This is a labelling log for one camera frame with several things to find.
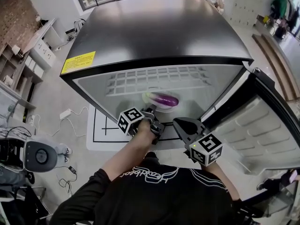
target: hand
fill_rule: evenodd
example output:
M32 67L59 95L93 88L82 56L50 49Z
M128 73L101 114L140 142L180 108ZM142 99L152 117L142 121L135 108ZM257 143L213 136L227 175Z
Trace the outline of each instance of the hand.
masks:
M151 143L155 139L155 135L151 132L150 122L147 119L143 119L138 128L137 135L145 140L146 143Z

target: mini fridge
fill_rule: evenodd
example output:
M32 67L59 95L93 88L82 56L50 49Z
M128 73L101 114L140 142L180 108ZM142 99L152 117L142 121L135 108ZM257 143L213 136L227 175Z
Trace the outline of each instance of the mini fridge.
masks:
M114 122L145 108L147 92L176 97L174 109L156 111L159 121L199 119L250 174L300 166L298 120L252 62L205 0L122 0L93 10L60 76Z

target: yellow warning label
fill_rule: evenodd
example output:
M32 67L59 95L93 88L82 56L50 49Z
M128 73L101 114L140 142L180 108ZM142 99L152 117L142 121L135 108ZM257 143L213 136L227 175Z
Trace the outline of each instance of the yellow warning label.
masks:
M79 55L66 60L61 74L76 71L80 68L86 68L92 65L96 51Z

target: brick wall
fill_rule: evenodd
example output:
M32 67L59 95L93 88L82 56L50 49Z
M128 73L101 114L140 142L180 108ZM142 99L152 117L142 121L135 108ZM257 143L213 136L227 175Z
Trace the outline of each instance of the brick wall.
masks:
M24 49L38 30L30 0L0 0L0 50L5 43Z

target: purple eggplant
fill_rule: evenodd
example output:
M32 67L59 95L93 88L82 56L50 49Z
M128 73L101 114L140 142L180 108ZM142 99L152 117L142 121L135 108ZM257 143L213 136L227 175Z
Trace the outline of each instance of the purple eggplant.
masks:
M179 103L179 100L177 98L167 94L147 92L145 93L145 95L148 98L149 103L152 103L162 109L175 107Z

